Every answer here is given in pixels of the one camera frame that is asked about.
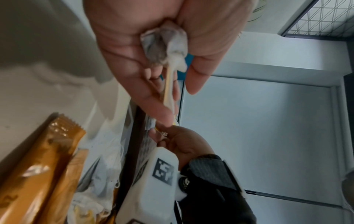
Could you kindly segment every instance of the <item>palm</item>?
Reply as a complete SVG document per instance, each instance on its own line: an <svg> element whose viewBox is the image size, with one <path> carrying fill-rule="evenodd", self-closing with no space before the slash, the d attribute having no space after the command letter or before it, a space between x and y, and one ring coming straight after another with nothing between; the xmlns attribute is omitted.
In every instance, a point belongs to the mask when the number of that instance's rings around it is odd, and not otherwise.
<svg viewBox="0 0 354 224"><path fill-rule="evenodd" d="M255 1L85 0L84 8L117 80L148 115L171 125L173 114L159 100L162 68L146 70L148 61L140 34L166 19L174 20L187 32L189 53L195 58L187 72L186 87L194 94L236 39Z"/></svg>

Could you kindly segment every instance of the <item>person's arm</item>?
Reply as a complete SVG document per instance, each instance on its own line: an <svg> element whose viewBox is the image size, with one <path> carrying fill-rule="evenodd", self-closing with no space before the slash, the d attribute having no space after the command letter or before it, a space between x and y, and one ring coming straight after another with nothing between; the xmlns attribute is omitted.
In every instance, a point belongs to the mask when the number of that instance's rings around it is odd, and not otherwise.
<svg viewBox="0 0 354 224"><path fill-rule="evenodd" d="M187 128L156 126L167 137L155 129L149 136L177 155L179 170L188 178L187 197L179 202L184 224L256 223L231 171L205 139Z"/></svg>

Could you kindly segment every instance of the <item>blue object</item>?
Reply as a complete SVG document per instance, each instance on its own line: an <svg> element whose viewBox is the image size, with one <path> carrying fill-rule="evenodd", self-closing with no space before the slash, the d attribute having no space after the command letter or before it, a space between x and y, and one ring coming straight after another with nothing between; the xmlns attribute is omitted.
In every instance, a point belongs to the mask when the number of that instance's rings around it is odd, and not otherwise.
<svg viewBox="0 0 354 224"><path fill-rule="evenodd" d="M190 64L192 63L193 58L194 58L194 56L190 55L190 54L188 54L187 57L185 58L185 62L187 63L187 70L188 70ZM177 79L184 80L185 74L186 74L185 72L177 71Z"/></svg>

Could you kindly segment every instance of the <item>qr code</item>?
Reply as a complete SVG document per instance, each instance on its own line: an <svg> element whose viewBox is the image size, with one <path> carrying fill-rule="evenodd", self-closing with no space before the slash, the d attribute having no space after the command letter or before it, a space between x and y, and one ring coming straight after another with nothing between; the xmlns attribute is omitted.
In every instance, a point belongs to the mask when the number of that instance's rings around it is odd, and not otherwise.
<svg viewBox="0 0 354 224"><path fill-rule="evenodd" d="M139 222L139 221L136 220L136 219L132 219L132 220L130 220L127 224L145 224L145 223Z"/></svg>
<svg viewBox="0 0 354 224"><path fill-rule="evenodd" d="M152 176L172 186L173 171L172 165L158 158Z"/></svg>
<svg viewBox="0 0 354 224"><path fill-rule="evenodd" d="M133 185L134 185L134 184L141 178L141 176L143 175L147 163L148 163L148 161L146 161L146 162L144 163L144 165L142 165L142 167L140 167L139 172L138 172L138 174L136 175L136 178L135 178L135 180L134 180L134 182L133 182Z"/></svg>

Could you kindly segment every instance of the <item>black metal frame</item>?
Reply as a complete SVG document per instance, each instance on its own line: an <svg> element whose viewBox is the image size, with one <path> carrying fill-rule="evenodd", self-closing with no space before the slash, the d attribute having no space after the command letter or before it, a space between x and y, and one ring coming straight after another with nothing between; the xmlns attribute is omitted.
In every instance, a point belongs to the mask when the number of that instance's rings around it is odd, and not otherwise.
<svg viewBox="0 0 354 224"><path fill-rule="evenodd" d="M306 14L312 7L318 2L319 0L313 0L303 12L286 28L286 30L281 34L282 37L288 38L301 38L301 39L317 39L317 40L324 40L324 41L350 41L353 40L354 37L329 37L329 36L316 36L316 35L301 35L301 34L289 34L288 32L291 30L292 27L295 26L296 23Z"/></svg>

